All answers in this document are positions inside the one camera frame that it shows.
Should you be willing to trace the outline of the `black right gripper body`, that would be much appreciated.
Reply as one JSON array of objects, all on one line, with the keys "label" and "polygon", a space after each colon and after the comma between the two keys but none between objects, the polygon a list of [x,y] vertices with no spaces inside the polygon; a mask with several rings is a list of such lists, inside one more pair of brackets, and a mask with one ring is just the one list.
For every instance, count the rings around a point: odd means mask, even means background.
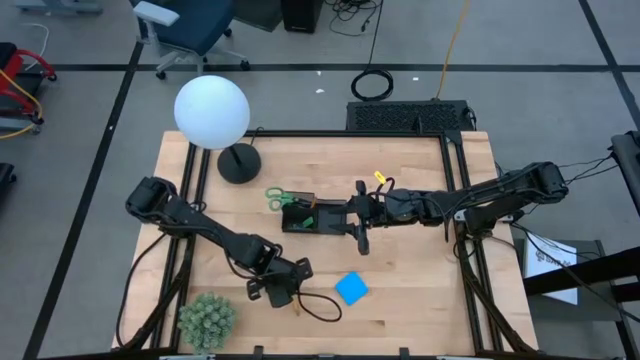
[{"label": "black right gripper body", "polygon": [[356,181],[357,194],[352,198],[355,200],[357,212],[355,213],[360,225],[360,233],[354,235],[358,243],[358,252],[361,255],[368,255],[370,253],[369,240],[367,238],[366,231],[372,228],[375,224],[385,224],[386,221],[386,205],[380,200],[380,197],[385,197],[386,193],[382,191],[384,187],[380,184],[372,193],[367,192],[366,184],[363,180]]}]

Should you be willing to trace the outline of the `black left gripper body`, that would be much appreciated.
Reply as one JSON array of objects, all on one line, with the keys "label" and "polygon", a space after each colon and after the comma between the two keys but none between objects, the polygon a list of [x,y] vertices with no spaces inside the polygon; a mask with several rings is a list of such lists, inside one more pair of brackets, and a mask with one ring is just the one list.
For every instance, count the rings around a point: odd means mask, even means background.
[{"label": "black left gripper body", "polygon": [[246,289],[250,300],[258,300],[264,289],[270,300],[292,300],[302,283],[313,276],[308,258],[291,262],[275,258],[269,264],[267,272],[253,276],[247,281]]}]

